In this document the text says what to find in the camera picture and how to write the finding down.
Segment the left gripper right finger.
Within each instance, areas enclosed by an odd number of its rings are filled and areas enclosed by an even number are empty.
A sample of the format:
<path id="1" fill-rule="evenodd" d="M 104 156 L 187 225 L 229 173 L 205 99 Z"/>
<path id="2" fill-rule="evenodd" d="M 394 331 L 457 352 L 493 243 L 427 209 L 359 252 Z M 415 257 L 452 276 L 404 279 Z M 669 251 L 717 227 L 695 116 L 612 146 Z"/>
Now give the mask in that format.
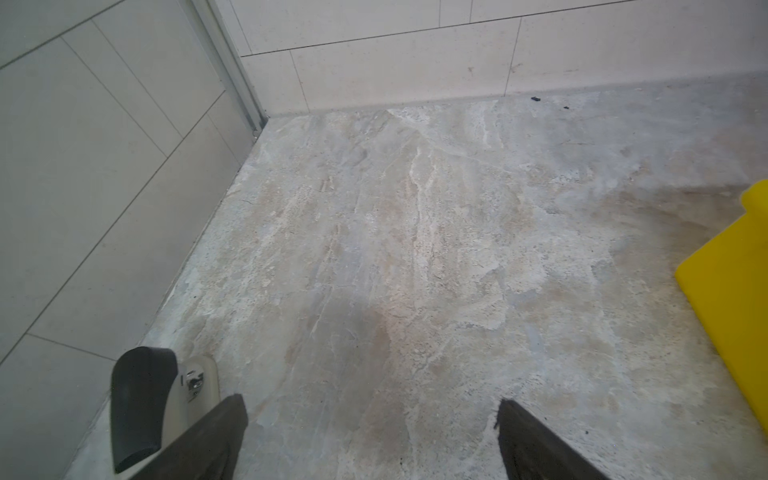
<path id="1" fill-rule="evenodd" d="M 509 479 L 609 479 L 513 399 L 500 401 L 495 428 Z"/>

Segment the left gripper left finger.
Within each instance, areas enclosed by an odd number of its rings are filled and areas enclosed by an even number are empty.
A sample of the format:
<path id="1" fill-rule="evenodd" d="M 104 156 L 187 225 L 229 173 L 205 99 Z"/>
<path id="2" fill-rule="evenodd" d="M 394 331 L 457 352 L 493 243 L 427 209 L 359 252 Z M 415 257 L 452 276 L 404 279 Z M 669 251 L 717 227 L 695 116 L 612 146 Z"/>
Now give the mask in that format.
<path id="1" fill-rule="evenodd" d="M 232 479 L 247 425 L 243 396 L 230 395 L 133 479 Z"/>

